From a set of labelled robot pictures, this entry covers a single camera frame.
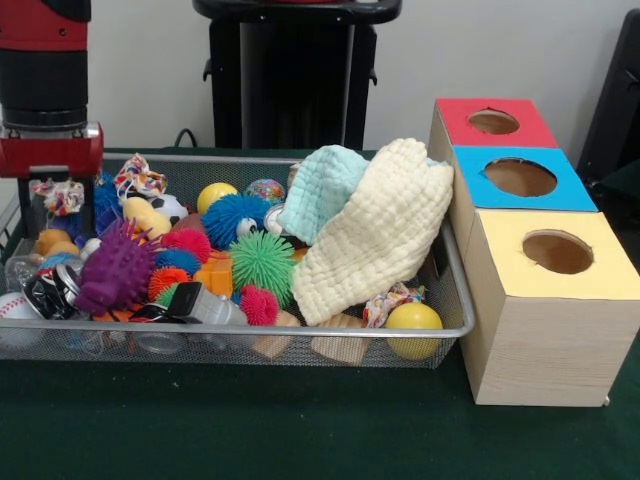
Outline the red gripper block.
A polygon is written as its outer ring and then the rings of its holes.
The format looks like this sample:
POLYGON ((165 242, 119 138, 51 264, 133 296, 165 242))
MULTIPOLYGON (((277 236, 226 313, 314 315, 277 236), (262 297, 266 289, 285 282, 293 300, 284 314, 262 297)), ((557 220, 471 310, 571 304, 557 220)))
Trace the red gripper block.
POLYGON ((102 164, 103 130, 88 123, 80 130, 37 132, 1 126, 1 176, 18 179, 18 199, 24 237, 37 237, 37 218, 31 201, 31 177, 67 174, 82 178, 84 205, 82 228, 87 236, 96 234, 95 182, 102 164))

